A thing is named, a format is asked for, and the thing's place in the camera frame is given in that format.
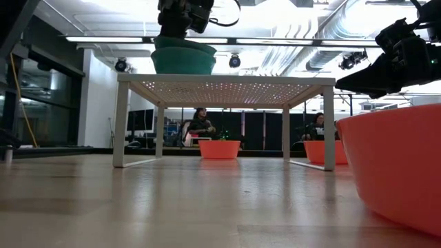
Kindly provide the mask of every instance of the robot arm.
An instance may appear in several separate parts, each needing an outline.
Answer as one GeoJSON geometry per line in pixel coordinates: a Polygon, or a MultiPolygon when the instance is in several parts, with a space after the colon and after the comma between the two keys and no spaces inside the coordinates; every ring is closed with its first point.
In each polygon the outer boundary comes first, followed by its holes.
{"type": "MultiPolygon", "coordinates": [[[[238,0],[234,0],[240,10],[238,0]]],[[[199,34],[204,33],[207,24],[213,23],[222,27],[230,27],[238,23],[219,23],[217,19],[210,18],[214,0],[159,0],[158,23],[161,25],[162,37],[184,39],[187,30],[193,30],[199,34]]]]}
{"type": "Polygon", "coordinates": [[[383,49],[369,67],[337,81],[336,88],[368,94],[376,99],[396,93],[402,87],[423,85],[441,79],[441,0],[431,0],[418,9],[418,20],[407,24],[406,19],[396,21],[376,37],[383,49]],[[413,31],[427,29],[430,43],[413,31]]]}

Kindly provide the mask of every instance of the perforated tabletop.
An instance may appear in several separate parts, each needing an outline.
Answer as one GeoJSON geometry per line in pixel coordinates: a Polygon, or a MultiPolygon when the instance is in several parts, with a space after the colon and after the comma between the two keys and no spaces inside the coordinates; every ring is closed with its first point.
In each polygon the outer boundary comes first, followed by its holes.
{"type": "Polygon", "coordinates": [[[120,74],[119,82],[163,107],[294,107],[335,85],[329,78],[120,74]]]}

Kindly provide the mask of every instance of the orange bin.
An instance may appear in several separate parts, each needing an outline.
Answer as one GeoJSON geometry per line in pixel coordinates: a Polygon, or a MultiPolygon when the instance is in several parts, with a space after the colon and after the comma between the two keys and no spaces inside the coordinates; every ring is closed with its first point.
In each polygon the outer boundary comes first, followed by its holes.
{"type": "Polygon", "coordinates": [[[441,104],[337,122],[358,195],[397,223],[441,236],[441,104]]]}
{"type": "Polygon", "coordinates": [[[240,141],[199,141],[201,155],[207,159],[235,159],[240,141]]]}
{"type": "MultiPolygon", "coordinates": [[[[325,142],[324,141],[305,141],[303,142],[306,156],[311,163],[325,164],[325,142]]],[[[341,141],[336,141],[336,164],[346,165],[347,159],[341,141]]]]}

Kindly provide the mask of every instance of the floor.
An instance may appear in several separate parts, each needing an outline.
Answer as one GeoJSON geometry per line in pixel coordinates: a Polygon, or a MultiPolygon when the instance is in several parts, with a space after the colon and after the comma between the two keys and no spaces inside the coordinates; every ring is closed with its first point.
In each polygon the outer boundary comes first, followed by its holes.
{"type": "Polygon", "coordinates": [[[111,160],[0,165],[0,246],[441,247],[439,238],[366,209],[346,167],[332,173],[272,158],[167,157],[112,169],[111,160]]]}

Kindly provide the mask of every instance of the green bowl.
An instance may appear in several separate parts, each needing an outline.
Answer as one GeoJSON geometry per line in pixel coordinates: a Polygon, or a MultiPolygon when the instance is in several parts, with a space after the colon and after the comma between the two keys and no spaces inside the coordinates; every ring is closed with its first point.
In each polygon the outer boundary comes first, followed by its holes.
{"type": "Polygon", "coordinates": [[[197,43],[194,41],[186,41],[183,39],[169,38],[169,37],[156,37],[154,39],[154,47],[156,50],[161,48],[177,47],[177,48],[192,48],[208,53],[210,56],[214,56],[217,52],[216,49],[209,45],[197,43]]]}
{"type": "Polygon", "coordinates": [[[152,53],[157,74],[211,75],[216,59],[191,48],[161,48],[152,53]]]}

